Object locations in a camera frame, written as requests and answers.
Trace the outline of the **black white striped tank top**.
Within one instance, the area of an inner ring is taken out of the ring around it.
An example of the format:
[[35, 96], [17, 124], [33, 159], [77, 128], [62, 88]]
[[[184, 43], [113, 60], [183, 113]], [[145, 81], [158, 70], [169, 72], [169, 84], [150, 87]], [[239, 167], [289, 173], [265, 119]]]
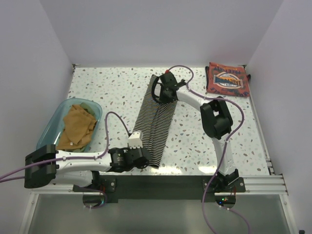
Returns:
[[153, 100], [152, 86], [156, 79], [156, 75], [150, 78], [133, 130], [143, 133], [143, 147], [151, 154], [149, 166], [159, 168], [177, 101], [159, 104]]

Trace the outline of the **red tank top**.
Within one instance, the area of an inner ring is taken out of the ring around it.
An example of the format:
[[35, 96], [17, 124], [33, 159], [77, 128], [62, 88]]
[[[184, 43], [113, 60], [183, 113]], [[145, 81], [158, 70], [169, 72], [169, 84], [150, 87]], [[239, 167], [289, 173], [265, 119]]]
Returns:
[[243, 66], [233, 67], [210, 62], [205, 67], [206, 91], [222, 96], [248, 98], [250, 96], [249, 81], [251, 75], [246, 74]]

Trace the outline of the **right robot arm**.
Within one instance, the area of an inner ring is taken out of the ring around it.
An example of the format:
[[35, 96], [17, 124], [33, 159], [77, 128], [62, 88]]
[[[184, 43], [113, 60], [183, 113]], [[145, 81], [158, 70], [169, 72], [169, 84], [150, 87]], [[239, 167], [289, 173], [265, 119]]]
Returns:
[[205, 98], [190, 90], [185, 80], [177, 82], [167, 72], [153, 82], [152, 97], [161, 104], [184, 102], [200, 111], [204, 133], [213, 141], [217, 158], [217, 170], [208, 188], [214, 192], [227, 192], [239, 178], [228, 137], [232, 132], [233, 119], [222, 97]]

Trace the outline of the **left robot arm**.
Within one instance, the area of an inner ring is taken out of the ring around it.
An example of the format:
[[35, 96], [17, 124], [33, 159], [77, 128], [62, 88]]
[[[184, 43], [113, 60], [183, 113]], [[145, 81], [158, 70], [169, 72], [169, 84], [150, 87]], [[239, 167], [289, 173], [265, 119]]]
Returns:
[[123, 173], [149, 165], [151, 154], [145, 147], [112, 148], [108, 152], [73, 153], [45, 145], [25, 158], [24, 187], [41, 188], [50, 183], [72, 184], [96, 191], [101, 186], [99, 172]]

